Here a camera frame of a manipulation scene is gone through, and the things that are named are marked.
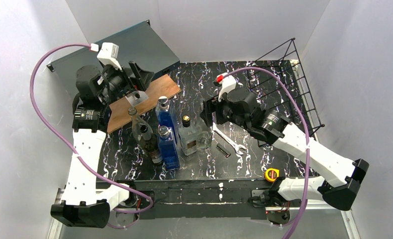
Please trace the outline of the clear square labelled bottle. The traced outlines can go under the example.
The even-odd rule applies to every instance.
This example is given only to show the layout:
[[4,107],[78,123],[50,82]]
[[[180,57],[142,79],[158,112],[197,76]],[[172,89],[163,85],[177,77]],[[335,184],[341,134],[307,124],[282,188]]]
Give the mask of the clear square labelled bottle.
[[188,115],[182,116],[182,124],[179,126],[179,139],[185,156],[197,151],[197,129]]

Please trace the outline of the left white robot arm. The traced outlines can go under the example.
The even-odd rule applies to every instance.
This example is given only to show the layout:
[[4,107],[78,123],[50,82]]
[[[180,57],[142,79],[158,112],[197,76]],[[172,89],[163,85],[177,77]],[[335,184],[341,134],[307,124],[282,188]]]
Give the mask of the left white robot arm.
[[100,152],[108,134],[110,104],[135,91],[146,91],[154,73],[142,70],[135,62],[128,67],[103,64],[86,65],[77,70],[78,90],[73,102],[73,151],[68,181],[60,202],[51,206],[50,214],[68,227],[104,228],[111,211],[130,195],[154,204],[151,196],[127,184],[108,180],[109,187],[96,189]]

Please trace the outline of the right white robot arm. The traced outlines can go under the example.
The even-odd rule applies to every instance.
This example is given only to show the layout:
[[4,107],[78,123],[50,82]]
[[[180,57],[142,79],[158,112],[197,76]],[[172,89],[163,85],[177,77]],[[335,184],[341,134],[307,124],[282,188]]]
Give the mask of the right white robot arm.
[[276,110],[264,110],[254,93],[237,88],[222,97],[204,100],[200,117],[207,126],[231,122],[256,140],[280,149],[313,168],[319,176],[308,180],[278,177],[268,190],[267,199],[287,202],[306,197],[322,200],[341,211],[348,211],[369,169],[363,159],[345,158],[306,134]]

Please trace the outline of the black wire wine rack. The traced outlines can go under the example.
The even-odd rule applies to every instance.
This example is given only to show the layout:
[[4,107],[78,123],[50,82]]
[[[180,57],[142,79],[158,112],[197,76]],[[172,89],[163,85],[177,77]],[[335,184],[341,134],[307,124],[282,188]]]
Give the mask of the black wire wine rack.
[[325,124],[319,117],[295,40],[293,37],[247,62],[251,67],[244,73],[247,88],[256,94],[262,108],[282,113],[300,129],[306,122],[309,136],[318,139],[317,132]]

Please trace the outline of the clear round glass bottle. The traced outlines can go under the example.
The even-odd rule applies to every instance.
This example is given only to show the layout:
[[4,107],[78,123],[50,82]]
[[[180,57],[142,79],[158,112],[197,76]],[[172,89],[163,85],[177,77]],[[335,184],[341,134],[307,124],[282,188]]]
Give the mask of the clear round glass bottle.
[[142,125],[147,126],[148,131],[149,131],[150,133],[153,132],[153,131],[152,131],[152,128],[150,127],[150,125],[149,125],[146,121],[144,121],[144,120],[141,118],[141,116],[138,114],[137,109],[136,109],[135,107],[130,107],[130,108],[128,109],[128,114],[129,114],[130,117],[131,117],[131,122],[132,122],[132,134],[133,134],[133,137],[134,137],[134,139],[136,140],[136,142],[137,142],[138,145],[139,145],[140,139],[141,139],[141,136],[142,136],[142,133],[141,133],[141,131],[140,131],[140,127],[141,127]]

